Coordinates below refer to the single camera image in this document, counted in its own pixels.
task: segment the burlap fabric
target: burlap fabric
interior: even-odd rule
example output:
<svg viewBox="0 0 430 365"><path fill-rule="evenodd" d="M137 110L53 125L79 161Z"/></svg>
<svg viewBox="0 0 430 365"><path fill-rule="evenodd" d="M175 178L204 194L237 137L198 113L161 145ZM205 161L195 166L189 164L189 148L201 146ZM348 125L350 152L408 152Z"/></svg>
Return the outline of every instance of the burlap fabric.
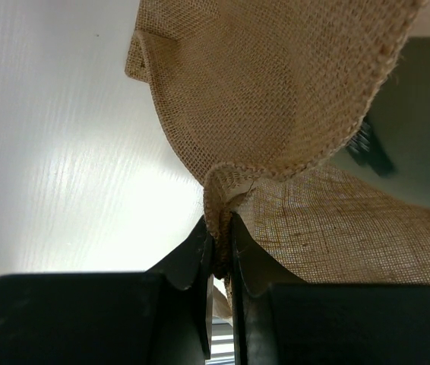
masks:
<svg viewBox="0 0 430 365"><path fill-rule="evenodd" d="M430 210L325 161L358 130L421 0L141 0L128 76L204 185L229 274L230 211L311 282L430 283Z"/></svg>

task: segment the white surface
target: white surface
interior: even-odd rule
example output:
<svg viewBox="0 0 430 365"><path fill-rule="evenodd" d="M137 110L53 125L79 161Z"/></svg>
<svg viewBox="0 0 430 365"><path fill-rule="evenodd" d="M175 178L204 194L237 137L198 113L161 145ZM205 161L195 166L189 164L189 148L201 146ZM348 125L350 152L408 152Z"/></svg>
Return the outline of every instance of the white surface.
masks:
<svg viewBox="0 0 430 365"><path fill-rule="evenodd" d="M202 214L149 87L137 0L0 0L0 274L144 270Z"/></svg>

